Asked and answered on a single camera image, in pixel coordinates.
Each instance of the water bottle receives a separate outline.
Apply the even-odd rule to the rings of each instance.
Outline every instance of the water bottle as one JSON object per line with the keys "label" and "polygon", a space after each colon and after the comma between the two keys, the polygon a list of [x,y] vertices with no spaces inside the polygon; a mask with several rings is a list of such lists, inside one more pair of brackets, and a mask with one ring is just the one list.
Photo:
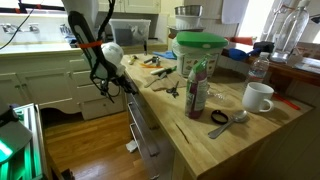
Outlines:
{"label": "water bottle", "polygon": [[261,52],[260,56],[255,59],[249,69],[247,79],[245,81],[245,88],[249,82],[262,82],[267,74],[269,68],[269,53]]}
{"label": "water bottle", "polygon": [[293,48],[297,45],[307,26],[309,13],[306,7],[309,3],[309,0],[300,1],[297,9],[286,18],[270,57],[272,61],[286,63],[289,59]]}

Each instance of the hardwood floor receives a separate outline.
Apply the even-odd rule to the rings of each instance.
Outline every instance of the hardwood floor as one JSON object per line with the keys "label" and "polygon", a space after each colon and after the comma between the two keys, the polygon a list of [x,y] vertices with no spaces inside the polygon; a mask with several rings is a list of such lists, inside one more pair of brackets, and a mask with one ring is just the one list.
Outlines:
{"label": "hardwood floor", "polygon": [[65,122],[45,128],[48,151],[61,172],[69,168],[77,180],[148,179],[138,150],[130,153],[125,146],[131,141],[126,112]]}

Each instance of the mixing bowl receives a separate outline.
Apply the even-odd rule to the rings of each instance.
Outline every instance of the mixing bowl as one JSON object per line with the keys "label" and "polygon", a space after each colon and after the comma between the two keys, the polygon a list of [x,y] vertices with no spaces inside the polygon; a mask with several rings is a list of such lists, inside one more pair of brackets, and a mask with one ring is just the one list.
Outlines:
{"label": "mixing bowl", "polygon": [[201,16],[202,14],[201,5],[178,6],[174,10],[176,15],[182,16]]}

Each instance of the metal bowl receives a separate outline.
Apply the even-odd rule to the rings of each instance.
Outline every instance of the metal bowl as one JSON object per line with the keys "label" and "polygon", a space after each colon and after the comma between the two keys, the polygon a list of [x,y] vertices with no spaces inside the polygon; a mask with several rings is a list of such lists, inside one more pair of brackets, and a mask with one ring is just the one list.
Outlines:
{"label": "metal bowl", "polygon": [[202,32],[205,27],[197,27],[195,29],[177,29],[175,26],[168,26],[169,30],[170,30],[170,34],[172,35],[177,35],[178,32],[181,31],[191,31],[191,32]]}
{"label": "metal bowl", "polygon": [[176,15],[201,16],[202,14],[201,5],[178,6],[174,10]]}

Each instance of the scissors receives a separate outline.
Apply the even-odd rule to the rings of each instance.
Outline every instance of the scissors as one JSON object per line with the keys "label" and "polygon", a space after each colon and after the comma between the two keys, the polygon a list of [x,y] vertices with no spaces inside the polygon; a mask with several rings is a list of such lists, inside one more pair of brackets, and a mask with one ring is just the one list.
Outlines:
{"label": "scissors", "polygon": [[177,81],[175,87],[166,90],[166,92],[172,94],[172,96],[173,96],[174,98],[176,98],[177,96],[179,96],[179,93],[177,92],[178,84],[179,84],[179,81]]}

